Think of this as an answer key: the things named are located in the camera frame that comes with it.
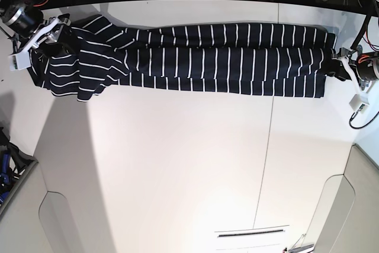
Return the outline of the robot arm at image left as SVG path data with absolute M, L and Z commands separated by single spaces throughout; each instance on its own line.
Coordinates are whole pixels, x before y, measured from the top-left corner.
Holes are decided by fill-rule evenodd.
M 47 57 L 79 53 L 80 44 L 72 31 L 70 15 L 44 18 L 41 8 L 49 1 L 17 0 L 1 8 L 1 21 L 14 32 L 13 36 L 7 35 L 14 56 L 31 50 Z

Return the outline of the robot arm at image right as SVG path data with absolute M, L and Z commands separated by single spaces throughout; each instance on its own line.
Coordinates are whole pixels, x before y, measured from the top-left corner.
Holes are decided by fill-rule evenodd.
M 350 48 L 341 47 L 330 56 L 329 63 L 320 68 L 326 76 L 351 81 L 357 94 L 362 94 L 371 84 L 378 82 L 378 45 L 369 38 L 369 23 L 373 16 L 378 16 L 378 0 L 371 0 Z

